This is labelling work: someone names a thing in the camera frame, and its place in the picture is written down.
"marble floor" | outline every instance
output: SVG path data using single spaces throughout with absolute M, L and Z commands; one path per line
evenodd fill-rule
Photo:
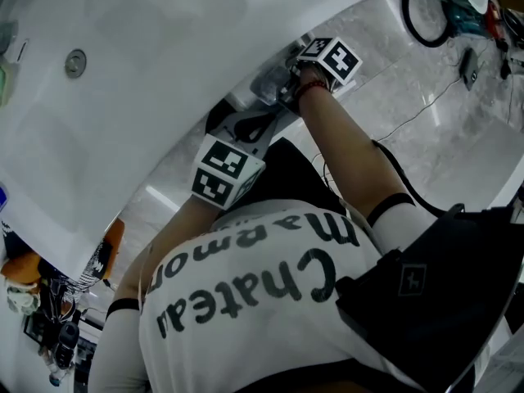
M 431 182 L 494 121 L 522 131 L 524 75 L 516 72 L 502 80 L 500 54 L 493 41 L 483 38 L 452 38 L 439 48 L 421 46 L 406 31 L 399 5 L 400 0 L 366 0 L 313 32 L 341 36 L 362 58 L 364 63 L 355 76 L 357 86 L 341 103 L 372 138 L 384 138 L 382 143 L 395 153 L 414 187 L 425 194 Z M 412 18 L 426 38 L 443 25 L 435 0 L 412 0 Z M 458 63 L 467 47 L 479 54 L 481 64 L 471 92 L 457 81 Z M 417 116 L 425 106 L 428 108 Z M 113 287 L 188 198 L 187 176 L 204 136 L 204 123 L 205 119 L 158 164 L 122 211 L 126 229 L 111 277 Z M 314 160 L 318 171 L 322 169 L 323 159 L 317 156 L 318 148 L 301 120 L 284 134 Z M 88 294 L 90 306 L 101 312 L 111 298 L 111 290 L 102 284 Z

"red bracelet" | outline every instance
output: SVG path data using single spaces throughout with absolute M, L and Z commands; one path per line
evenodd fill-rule
M 304 93 L 306 93 L 311 88 L 324 88 L 324 89 L 328 90 L 328 86 L 322 80 L 315 80 L 314 82 L 309 82 L 309 83 L 305 84 L 304 86 L 301 86 L 296 91 L 296 93 L 295 93 L 295 101 L 298 103 L 300 98 L 304 96 Z

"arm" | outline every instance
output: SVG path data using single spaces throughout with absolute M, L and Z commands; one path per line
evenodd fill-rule
M 301 84 L 317 79 L 313 69 L 300 76 Z M 311 88 L 299 107 L 342 197 L 364 217 L 390 195 L 405 193 L 387 158 L 330 92 Z
M 176 246 L 202 233 L 208 232 L 220 209 L 195 196 L 191 196 L 174 217 L 153 238 L 151 243 L 129 266 L 113 301 L 122 298 L 138 298 L 138 282 L 142 273 L 142 296 L 158 264 Z

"white t-shirt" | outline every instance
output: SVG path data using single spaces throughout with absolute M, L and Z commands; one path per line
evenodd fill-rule
M 373 231 L 386 251 L 402 250 L 429 224 L 415 206 L 399 204 Z M 335 304 L 335 281 L 359 277 L 380 257 L 349 219 L 309 204 L 237 215 L 162 260 L 142 315 L 109 315 L 89 389 L 147 391 L 150 383 L 156 392 L 237 391 L 348 359 L 416 386 L 341 320 Z

